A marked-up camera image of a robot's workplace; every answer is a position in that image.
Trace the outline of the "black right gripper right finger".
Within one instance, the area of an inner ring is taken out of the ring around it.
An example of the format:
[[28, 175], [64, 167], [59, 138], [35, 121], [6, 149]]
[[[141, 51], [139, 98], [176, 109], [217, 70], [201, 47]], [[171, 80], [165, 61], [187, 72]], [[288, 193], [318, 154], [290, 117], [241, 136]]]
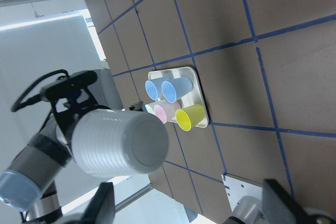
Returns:
[[329, 214], [306, 211], [275, 179], [263, 180], [263, 214], [268, 223], [335, 223]]

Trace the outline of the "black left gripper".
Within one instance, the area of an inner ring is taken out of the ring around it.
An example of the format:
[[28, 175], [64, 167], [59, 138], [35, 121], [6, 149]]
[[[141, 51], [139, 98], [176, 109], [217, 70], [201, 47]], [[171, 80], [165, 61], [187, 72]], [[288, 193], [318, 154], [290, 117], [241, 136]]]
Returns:
[[[83, 92], [88, 95], [88, 99], [78, 102], [77, 99], [81, 97]], [[58, 100], [51, 102], [51, 110], [64, 137], [72, 137], [76, 124], [87, 113], [97, 109], [110, 109], [105, 105], [98, 104], [88, 87], [67, 94], [66, 99], [68, 101], [65, 105], [66, 110], [62, 112], [57, 111]]]

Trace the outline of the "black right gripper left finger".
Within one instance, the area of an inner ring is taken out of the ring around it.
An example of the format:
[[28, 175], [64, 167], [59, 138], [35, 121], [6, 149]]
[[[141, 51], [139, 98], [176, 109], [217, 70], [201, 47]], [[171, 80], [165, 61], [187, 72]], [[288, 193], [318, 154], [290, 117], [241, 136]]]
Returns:
[[112, 182], [101, 183], [78, 223], [113, 223], [115, 217]]

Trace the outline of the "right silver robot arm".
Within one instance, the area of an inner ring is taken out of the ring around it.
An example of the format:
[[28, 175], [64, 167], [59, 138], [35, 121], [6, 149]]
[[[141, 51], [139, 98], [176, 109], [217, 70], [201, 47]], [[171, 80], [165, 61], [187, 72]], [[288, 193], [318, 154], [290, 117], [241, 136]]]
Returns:
[[[328, 214], [304, 210], [275, 180], [265, 179], [261, 200], [245, 196], [224, 223], [335, 223]], [[101, 183], [83, 215], [75, 223], [113, 223], [113, 183]]]

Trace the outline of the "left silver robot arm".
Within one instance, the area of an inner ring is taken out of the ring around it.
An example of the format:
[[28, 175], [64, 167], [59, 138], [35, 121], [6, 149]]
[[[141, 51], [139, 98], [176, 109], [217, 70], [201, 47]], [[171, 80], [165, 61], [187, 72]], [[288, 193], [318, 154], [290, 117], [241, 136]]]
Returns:
[[74, 158], [72, 135], [79, 120], [93, 110], [108, 109], [107, 102], [99, 104], [102, 72], [52, 71], [12, 105], [12, 112], [41, 101], [51, 107], [40, 130], [1, 172], [1, 201], [19, 211], [22, 223], [56, 223], [63, 217], [55, 177]]

